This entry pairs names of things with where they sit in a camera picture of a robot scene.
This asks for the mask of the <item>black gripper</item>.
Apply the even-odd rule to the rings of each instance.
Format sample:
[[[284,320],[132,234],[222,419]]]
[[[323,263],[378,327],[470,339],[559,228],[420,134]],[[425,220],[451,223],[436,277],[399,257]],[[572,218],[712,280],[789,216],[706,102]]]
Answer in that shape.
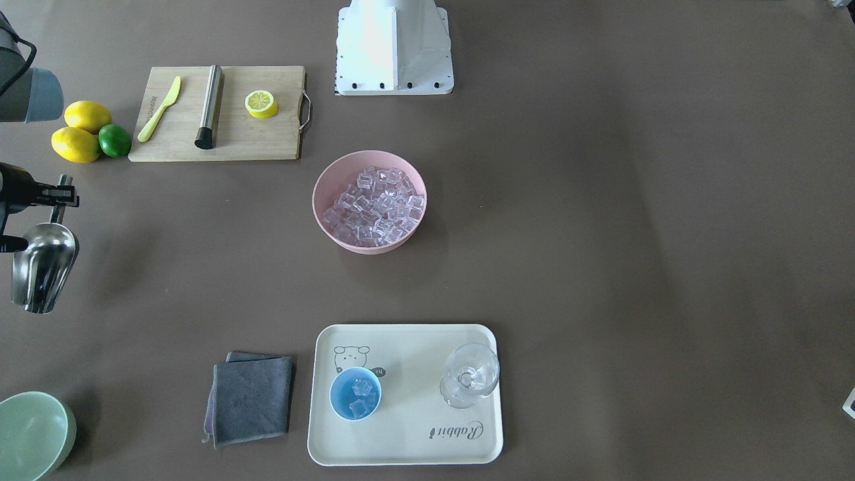
[[[76,188],[40,188],[24,168],[1,162],[1,231],[8,217],[33,205],[77,208],[80,197]],[[29,241],[18,236],[0,235],[0,253],[27,250]]]

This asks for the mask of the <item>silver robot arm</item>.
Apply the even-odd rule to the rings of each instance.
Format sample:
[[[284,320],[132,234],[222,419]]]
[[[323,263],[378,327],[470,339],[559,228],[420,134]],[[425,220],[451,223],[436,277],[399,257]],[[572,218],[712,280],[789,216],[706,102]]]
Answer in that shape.
[[[60,118],[63,95],[55,74],[33,67],[37,47],[1,15],[1,122],[42,122]],[[30,206],[79,206],[73,186],[37,182],[24,168],[1,164],[1,228],[10,215]]]

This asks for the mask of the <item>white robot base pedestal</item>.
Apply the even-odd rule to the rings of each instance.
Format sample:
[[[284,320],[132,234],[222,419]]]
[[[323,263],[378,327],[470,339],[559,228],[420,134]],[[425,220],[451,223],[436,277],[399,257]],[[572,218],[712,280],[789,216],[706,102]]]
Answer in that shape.
[[[334,94],[453,92],[448,13],[434,1],[351,1],[337,19]]]

